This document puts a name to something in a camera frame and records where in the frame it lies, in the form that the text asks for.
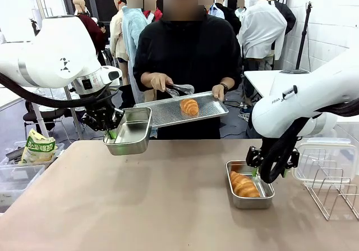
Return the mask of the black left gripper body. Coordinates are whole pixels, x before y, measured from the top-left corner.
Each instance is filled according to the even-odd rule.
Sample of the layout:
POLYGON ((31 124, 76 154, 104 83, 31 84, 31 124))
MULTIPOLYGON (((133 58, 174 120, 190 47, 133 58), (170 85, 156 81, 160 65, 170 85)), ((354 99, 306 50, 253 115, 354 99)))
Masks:
POLYGON ((114 108, 108 105, 94 107, 85 107, 86 111, 81 118, 81 122, 88 125, 94 131, 113 130, 115 122, 113 121, 114 108))

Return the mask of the person's right hand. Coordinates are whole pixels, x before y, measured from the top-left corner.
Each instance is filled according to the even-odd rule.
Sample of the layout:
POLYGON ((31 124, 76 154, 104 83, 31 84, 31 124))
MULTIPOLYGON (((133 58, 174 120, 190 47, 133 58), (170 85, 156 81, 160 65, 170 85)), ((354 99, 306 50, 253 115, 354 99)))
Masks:
POLYGON ((166 74, 155 72, 150 75, 150 84, 155 90, 164 92, 167 85, 173 85, 173 80, 166 74))

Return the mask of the person's left hand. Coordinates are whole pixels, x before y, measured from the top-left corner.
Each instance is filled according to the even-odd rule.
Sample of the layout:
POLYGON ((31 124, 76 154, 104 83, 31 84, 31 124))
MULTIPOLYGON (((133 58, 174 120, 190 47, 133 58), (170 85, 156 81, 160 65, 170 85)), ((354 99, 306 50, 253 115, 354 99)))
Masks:
POLYGON ((213 97, 222 102, 224 100, 224 90, 225 88, 222 84, 213 86, 212 88, 213 97))

